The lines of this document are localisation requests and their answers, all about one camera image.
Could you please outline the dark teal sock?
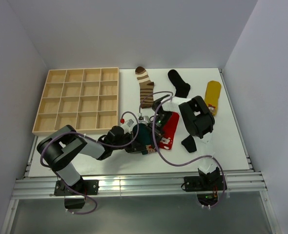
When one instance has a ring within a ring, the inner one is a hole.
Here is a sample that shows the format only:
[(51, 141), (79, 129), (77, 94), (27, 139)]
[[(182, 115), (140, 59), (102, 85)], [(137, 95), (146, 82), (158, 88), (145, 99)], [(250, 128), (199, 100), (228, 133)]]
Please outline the dark teal sock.
[(135, 125), (132, 129), (132, 133), (136, 134), (137, 130), (139, 130), (139, 132), (134, 141), (146, 146), (146, 151), (142, 152), (141, 154), (147, 155), (156, 152), (155, 145), (150, 143), (147, 125), (141, 123), (139, 126)]

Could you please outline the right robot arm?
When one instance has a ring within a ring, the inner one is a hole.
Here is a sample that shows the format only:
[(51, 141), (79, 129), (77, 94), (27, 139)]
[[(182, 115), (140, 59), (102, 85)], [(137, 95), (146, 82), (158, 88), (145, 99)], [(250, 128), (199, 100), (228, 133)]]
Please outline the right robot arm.
[[(212, 149), (211, 139), (215, 119), (201, 96), (181, 98), (166, 95), (154, 101), (152, 109), (155, 111), (153, 130), (160, 109), (163, 112), (178, 113), (183, 119), (192, 142), (195, 143), (195, 140), (199, 138), (206, 148)], [(156, 151), (165, 163), (174, 167), (183, 167), (199, 161), (199, 184), (204, 190), (210, 190), (216, 184), (218, 178), (222, 179), (223, 186), (226, 187), (224, 171), (214, 154), (199, 156), (183, 164), (174, 164), (164, 158), (158, 147), (156, 147)]]

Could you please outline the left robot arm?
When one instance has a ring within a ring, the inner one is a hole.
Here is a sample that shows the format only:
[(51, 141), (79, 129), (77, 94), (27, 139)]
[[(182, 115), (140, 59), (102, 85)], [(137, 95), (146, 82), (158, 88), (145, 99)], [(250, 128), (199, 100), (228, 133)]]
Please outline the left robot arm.
[(127, 153), (142, 152), (146, 146), (135, 133), (127, 127), (114, 126), (106, 135), (90, 140), (78, 133), (71, 125), (65, 125), (46, 137), (37, 145), (41, 163), (49, 167), (65, 184), (65, 189), (77, 195), (86, 189), (86, 183), (72, 164), (78, 154), (91, 156), (96, 160), (105, 160), (114, 150)]

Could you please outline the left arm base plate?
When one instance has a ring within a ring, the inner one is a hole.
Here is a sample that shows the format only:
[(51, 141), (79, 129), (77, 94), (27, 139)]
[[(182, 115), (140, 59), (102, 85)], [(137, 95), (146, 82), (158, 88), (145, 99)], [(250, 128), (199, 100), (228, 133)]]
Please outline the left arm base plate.
[(80, 180), (73, 186), (69, 186), (63, 180), (58, 180), (55, 185), (54, 196), (70, 196), (70, 195), (97, 195), (99, 188), (98, 180)]

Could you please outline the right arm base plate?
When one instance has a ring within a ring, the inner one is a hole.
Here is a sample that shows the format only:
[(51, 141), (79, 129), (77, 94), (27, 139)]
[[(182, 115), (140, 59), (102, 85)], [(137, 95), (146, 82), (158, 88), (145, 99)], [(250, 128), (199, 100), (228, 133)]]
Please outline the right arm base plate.
[(214, 192), (227, 190), (223, 177), (209, 177), (204, 175), (185, 176), (181, 188), (186, 192)]

